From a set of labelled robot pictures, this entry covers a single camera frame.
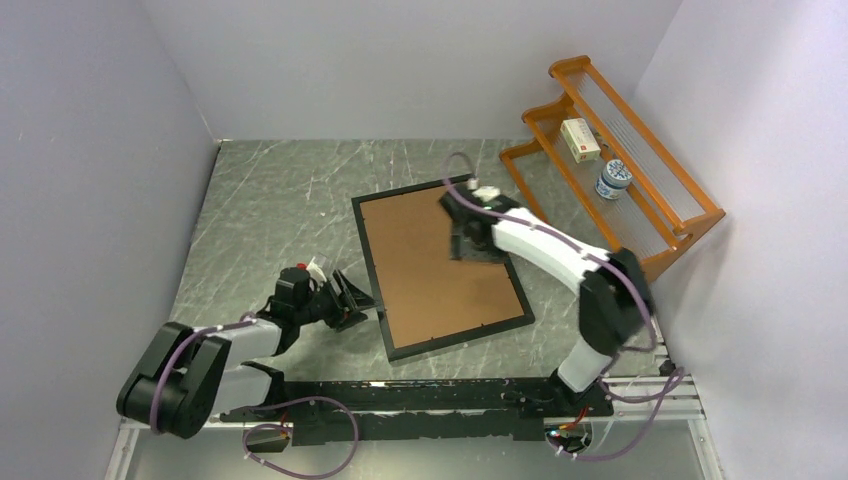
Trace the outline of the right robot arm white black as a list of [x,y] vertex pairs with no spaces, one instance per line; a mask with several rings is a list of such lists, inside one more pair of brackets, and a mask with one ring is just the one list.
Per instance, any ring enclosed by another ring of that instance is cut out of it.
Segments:
[[630,339],[653,327],[655,303],[635,254],[609,252],[578,241],[537,218],[496,188],[458,186],[440,205],[451,220],[451,257],[504,263],[518,256],[570,289],[578,300],[579,338],[552,375],[553,408],[572,415],[588,401],[588,388],[629,348]]

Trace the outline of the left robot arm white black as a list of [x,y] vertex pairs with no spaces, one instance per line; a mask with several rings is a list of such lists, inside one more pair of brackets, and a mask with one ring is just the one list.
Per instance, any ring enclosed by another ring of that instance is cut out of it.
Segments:
[[287,352],[306,325],[341,332],[366,320],[376,305],[339,270],[326,273],[315,261],[286,267],[265,305],[234,323],[165,323],[120,389],[116,411],[155,434],[183,439],[234,410],[275,419],[288,401],[285,375],[262,359]]

